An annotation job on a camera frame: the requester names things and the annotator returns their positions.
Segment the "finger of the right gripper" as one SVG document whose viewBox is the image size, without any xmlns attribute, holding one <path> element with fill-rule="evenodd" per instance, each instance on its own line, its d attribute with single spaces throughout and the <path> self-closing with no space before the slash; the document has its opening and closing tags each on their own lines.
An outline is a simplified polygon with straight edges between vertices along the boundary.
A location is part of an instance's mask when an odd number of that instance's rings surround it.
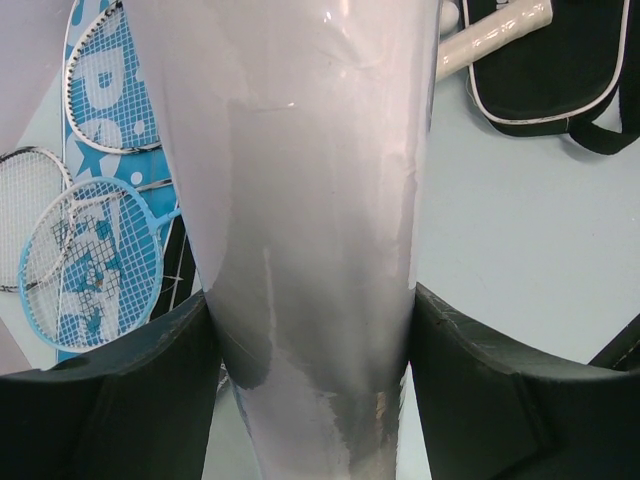
<svg viewBox="0 0 640 480">
<path fill-rule="evenodd" d="M 636 316 L 590 362 L 594 367 L 622 372 L 639 369 L 640 318 Z"/>
</svg>

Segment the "black racket cover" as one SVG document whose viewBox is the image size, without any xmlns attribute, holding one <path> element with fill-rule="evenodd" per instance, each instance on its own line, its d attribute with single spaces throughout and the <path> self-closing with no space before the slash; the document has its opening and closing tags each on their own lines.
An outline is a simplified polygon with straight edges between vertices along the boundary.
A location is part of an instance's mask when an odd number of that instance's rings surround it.
<svg viewBox="0 0 640 480">
<path fill-rule="evenodd" d="M 639 138 L 639 4 L 551 6 L 549 25 L 469 67 L 474 103 L 503 134 L 567 134 L 614 155 Z"/>
</svg>

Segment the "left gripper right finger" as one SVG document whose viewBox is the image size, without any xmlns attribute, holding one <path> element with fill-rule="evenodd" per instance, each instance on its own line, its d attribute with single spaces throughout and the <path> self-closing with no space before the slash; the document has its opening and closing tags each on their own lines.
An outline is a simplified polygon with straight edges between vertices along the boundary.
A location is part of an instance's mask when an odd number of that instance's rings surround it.
<svg viewBox="0 0 640 480">
<path fill-rule="evenodd" d="M 500 333 L 424 286 L 409 361 L 435 479 L 635 479 L 639 373 Z"/>
</svg>

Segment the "blue racket cover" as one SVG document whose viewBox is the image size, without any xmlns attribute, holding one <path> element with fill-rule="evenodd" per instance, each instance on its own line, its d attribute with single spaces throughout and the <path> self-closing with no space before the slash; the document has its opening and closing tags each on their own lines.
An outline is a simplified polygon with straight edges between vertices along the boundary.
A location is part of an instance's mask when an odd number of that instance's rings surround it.
<svg viewBox="0 0 640 480">
<path fill-rule="evenodd" d="M 131 168 L 120 167 L 123 156 L 105 153 L 87 146 L 73 131 L 66 114 L 66 68 L 69 56 L 78 39 L 93 20 L 109 5 L 111 1 L 72 2 L 71 12 L 67 20 L 64 43 L 62 47 L 61 67 L 61 158 L 71 173 L 72 179 L 81 180 L 94 176 L 109 176 L 125 179 L 125 172 L 132 173 Z"/>
</svg>

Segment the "white frame racket far left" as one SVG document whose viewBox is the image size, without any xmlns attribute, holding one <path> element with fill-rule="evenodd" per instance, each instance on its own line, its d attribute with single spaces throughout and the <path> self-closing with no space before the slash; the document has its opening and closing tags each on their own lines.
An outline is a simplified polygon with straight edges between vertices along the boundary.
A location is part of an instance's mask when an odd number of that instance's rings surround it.
<svg viewBox="0 0 640 480">
<path fill-rule="evenodd" d="M 64 163 L 48 149 L 20 147 L 1 155 L 1 291 L 18 290 L 19 261 L 46 207 L 72 185 Z"/>
</svg>

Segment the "white shuttlecock tube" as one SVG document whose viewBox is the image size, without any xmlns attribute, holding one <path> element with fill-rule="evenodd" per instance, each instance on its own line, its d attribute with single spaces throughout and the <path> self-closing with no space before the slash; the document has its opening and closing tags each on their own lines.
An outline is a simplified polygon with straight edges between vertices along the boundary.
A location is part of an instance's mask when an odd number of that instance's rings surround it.
<svg viewBox="0 0 640 480">
<path fill-rule="evenodd" d="M 265 479 L 392 479 L 436 1 L 128 1 Z"/>
</svg>

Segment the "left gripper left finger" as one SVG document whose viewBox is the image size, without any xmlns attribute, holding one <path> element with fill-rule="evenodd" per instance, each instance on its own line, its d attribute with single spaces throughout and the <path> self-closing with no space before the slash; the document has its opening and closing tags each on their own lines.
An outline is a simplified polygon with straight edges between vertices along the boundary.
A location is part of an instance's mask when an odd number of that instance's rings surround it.
<svg viewBox="0 0 640 480">
<path fill-rule="evenodd" d="M 2 478 L 201 478 L 220 365 L 198 292 L 49 370 L 2 376 Z"/>
</svg>

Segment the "white racket white grip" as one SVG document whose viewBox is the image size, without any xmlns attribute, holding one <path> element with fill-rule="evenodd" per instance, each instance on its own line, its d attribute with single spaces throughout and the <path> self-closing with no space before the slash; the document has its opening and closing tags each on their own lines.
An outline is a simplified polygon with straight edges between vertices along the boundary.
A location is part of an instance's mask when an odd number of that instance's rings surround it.
<svg viewBox="0 0 640 480">
<path fill-rule="evenodd" d="M 101 11 L 74 44 L 65 65 L 63 91 L 70 127 L 91 147 L 134 154 L 161 146 L 121 1 Z"/>
</svg>

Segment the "light blue racket left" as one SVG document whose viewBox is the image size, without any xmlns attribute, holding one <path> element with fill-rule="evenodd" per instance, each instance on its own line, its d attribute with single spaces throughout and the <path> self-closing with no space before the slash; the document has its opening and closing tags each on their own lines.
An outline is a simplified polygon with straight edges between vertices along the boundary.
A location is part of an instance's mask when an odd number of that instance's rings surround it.
<svg viewBox="0 0 640 480">
<path fill-rule="evenodd" d="M 93 177 L 61 193 L 22 250 L 17 282 L 27 321 L 53 348 L 84 353 L 149 321 L 164 279 L 161 230 L 141 188 Z"/>
</svg>

